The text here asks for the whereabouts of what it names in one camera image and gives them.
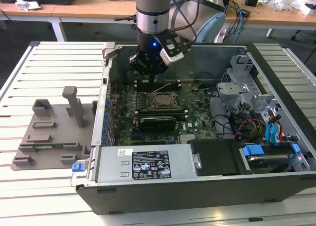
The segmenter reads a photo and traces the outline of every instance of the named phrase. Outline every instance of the blue cable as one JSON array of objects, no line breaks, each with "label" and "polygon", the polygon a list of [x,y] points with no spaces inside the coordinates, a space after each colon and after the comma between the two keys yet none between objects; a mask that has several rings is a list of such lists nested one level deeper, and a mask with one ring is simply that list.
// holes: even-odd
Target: blue cable
[{"label": "blue cable", "polygon": [[241,14],[241,10],[240,10],[238,7],[237,7],[237,9],[239,10],[240,23],[239,23],[238,31],[237,31],[237,34],[236,34],[236,37],[235,37],[233,43],[235,43],[235,42],[237,41],[237,38],[239,37],[240,29],[241,29],[241,24],[242,24],[242,14]]}]

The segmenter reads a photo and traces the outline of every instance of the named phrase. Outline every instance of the power supply label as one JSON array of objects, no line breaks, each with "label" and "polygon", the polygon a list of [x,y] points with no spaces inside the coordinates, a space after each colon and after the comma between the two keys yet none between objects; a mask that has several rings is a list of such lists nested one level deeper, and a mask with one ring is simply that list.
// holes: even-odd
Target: power supply label
[{"label": "power supply label", "polygon": [[134,180],[171,178],[168,151],[133,152],[132,178]]}]

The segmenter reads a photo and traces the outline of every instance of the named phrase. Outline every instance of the side panel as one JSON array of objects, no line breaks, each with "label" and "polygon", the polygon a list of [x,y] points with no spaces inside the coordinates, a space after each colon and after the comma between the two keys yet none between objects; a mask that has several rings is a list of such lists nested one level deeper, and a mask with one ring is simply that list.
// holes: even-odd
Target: side panel
[{"label": "side panel", "polygon": [[84,188],[77,193],[98,215],[280,202],[310,187],[310,175],[180,184]]}]

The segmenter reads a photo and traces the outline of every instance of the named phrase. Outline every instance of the cpu socket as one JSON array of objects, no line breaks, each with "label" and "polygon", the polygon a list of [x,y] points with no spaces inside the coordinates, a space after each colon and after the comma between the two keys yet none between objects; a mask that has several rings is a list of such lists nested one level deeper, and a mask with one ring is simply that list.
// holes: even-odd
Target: cpu socket
[{"label": "cpu socket", "polygon": [[151,108],[157,110],[178,110],[181,107],[177,103],[175,92],[157,92],[150,94]]}]

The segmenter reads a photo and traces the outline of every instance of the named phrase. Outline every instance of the slatted metal platform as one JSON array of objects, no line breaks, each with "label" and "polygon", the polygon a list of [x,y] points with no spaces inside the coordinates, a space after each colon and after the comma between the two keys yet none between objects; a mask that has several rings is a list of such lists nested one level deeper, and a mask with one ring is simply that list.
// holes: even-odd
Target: slatted metal platform
[{"label": "slatted metal platform", "polygon": [[[103,69],[101,48],[101,42],[41,42],[37,47],[29,47],[0,91],[1,226],[315,225],[316,188],[280,203],[98,216],[71,187],[71,169],[12,171],[9,166],[31,120],[31,107],[36,98],[64,104],[61,91],[65,85],[77,86],[82,103],[97,98]],[[280,56],[286,53],[282,49],[277,51]],[[291,61],[287,62],[292,72],[297,70]],[[275,67],[276,73],[287,73],[282,71],[282,66]],[[303,104],[311,107],[314,102],[303,100]],[[263,221],[251,223],[248,218],[252,217]]]},{"label": "slatted metal platform", "polygon": [[[286,90],[316,128],[316,78],[289,49],[278,44],[255,44]],[[263,88],[270,88],[259,76]]]}]

